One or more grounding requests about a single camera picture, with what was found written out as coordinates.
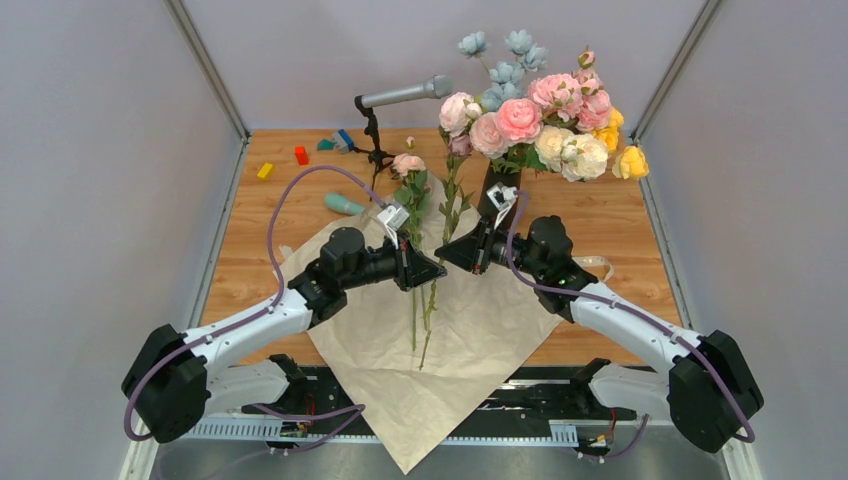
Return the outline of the mauve flower stem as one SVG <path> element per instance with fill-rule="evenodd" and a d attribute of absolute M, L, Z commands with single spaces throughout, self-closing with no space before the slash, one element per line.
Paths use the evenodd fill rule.
<path fill-rule="evenodd" d="M 470 208 L 468 205 L 470 197 L 465 194 L 463 188 L 458 183 L 457 178 L 461 166 L 470 154 L 457 153 L 454 148 L 453 137 L 451 137 L 443 127 L 439 127 L 438 131 L 446 148 L 445 165 L 447 168 L 447 177 L 445 179 L 441 179 L 445 200 L 438 207 L 438 211 L 442 214 L 444 219 L 441 237 L 441 246 L 443 246 L 451 241 L 459 225 L 461 214 Z M 432 335 L 431 317 L 437 310 L 437 289 L 438 282 L 433 281 L 430 284 L 429 298 L 427 299 L 427 303 L 423 311 L 425 340 L 418 365 L 419 371 L 421 371 L 425 365 L 425 359 Z"/>

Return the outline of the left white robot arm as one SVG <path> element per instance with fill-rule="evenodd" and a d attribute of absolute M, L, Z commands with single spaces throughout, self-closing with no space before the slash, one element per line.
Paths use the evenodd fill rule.
<path fill-rule="evenodd" d="M 407 292 L 446 274 L 405 233 L 372 248 L 360 230 L 336 229 L 318 257 L 268 299 L 204 327 L 153 330 L 121 384 L 127 437 L 168 443 L 208 415 L 251 404 L 298 411 L 307 389 L 288 357 L 248 366 L 239 360 L 330 319 L 346 306 L 350 289 L 392 281 Z"/>

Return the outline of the peach paper bouquet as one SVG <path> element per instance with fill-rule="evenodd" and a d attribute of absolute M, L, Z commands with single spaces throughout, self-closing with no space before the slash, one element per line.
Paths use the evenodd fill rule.
<path fill-rule="evenodd" d="M 322 360 L 399 470 L 411 472 L 514 373 L 560 323 L 513 273 L 455 266 L 425 288 L 428 321 L 392 282 L 350 290 L 338 314 L 276 342 L 300 362 Z"/>

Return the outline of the flower stems bunch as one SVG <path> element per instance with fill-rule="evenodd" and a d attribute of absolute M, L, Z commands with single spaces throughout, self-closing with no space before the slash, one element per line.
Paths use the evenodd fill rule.
<path fill-rule="evenodd" d="M 429 199 L 428 172 L 424 160 L 415 154 L 416 140 L 408 136 L 405 140 L 406 151 L 396 155 L 391 164 L 392 178 L 400 181 L 393 198 L 409 213 L 402 226 L 410 237 L 412 245 L 420 249 L 423 243 L 422 223 L 425 207 Z"/>

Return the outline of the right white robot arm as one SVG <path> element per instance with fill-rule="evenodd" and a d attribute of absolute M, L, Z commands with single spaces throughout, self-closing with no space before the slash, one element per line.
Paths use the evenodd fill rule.
<path fill-rule="evenodd" d="M 476 275 L 509 268 L 540 304 L 572 324 L 613 340 L 650 366 L 633 370 L 602 362 L 571 390 L 584 417 L 625 408 L 669 420 L 693 445 L 716 453 L 731 439 L 755 439 L 751 418 L 764 398 L 735 339 L 678 327 L 625 300 L 585 270 L 557 216 L 539 217 L 527 236 L 510 235 L 482 218 L 474 230 L 436 249 L 438 258 Z"/>

